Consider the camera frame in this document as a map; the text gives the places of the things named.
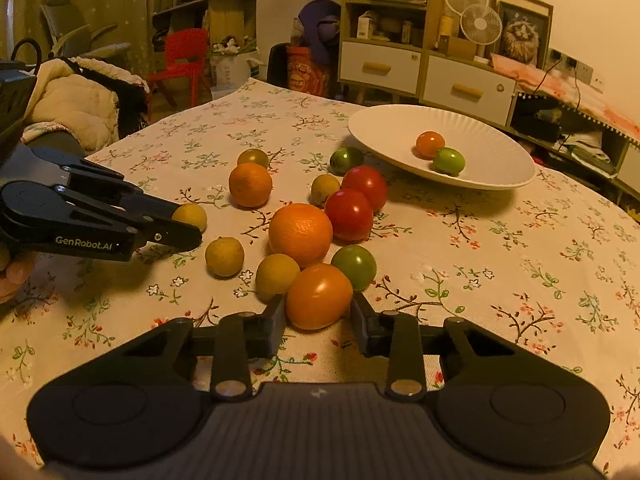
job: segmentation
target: chair armrest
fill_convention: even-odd
[[[111,25],[107,25],[105,27],[99,28],[98,30],[92,32],[91,33],[91,42],[93,43],[95,40],[100,38],[101,35],[106,34],[107,32],[110,32],[110,31],[114,30],[115,28],[118,28],[118,24],[117,23],[111,23]]]
[[[75,30],[72,30],[71,32],[68,32],[67,34],[62,36],[62,38],[57,40],[53,44],[53,46],[51,47],[51,52],[53,53],[53,57],[58,57],[60,55],[60,51],[65,46],[65,43],[67,41],[69,41],[71,38],[76,36],[79,32],[82,32],[82,31],[84,31],[86,29],[89,29],[89,28],[90,28],[89,25],[83,25],[82,27],[78,27]]]

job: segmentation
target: white fan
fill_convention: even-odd
[[[500,15],[486,5],[468,6],[460,17],[460,28],[468,40],[478,45],[489,45],[500,39]]]

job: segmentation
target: floral pattern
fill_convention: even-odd
[[[24,415],[37,389],[57,375],[175,317],[209,326],[264,308],[254,282],[271,218],[287,203],[308,200],[335,149],[358,145],[348,131],[358,109],[250,80],[92,156],[146,192],[200,204],[208,227],[194,251],[148,244],[126,263],[41,255],[0,319],[0,428],[18,452],[40,463]],[[249,146],[268,154],[273,179],[270,200],[253,211],[236,208],[226,187]],[[611,412],[596,465],[613,474],[637,462],[640,226],[544,168],[528,186],[488,192],[423,180],[365,155],[386,177],[390,197],[363,242],[378,264],[365,291],[372,306],[432,325],[466,317],[591,381]],[[214,279],[204,262],[220,236],[244,247],[244,267],[229,280]],[[441,388],[437,359],[425,363],[428,384]],[[384,380],[358,353],[345,320],[318,333],[287,329],[277,357],[251,369],[255,387]]]

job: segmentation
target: screw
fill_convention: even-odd
[[[413,397],[422,391],[422,385],[413,379],[398,379],[391,384],[391,391],[403,397]]]
[[[215,387],[216,393],[223,397],[238,397],[245,393],[246,386],[240,381],[231,379],[228,381],[220,381]]]

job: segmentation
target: orange bucket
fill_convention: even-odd
[[[329,77],[329,67],[314,63],[310,48],[287,46],[287,81],[290,90],[329,97]]]

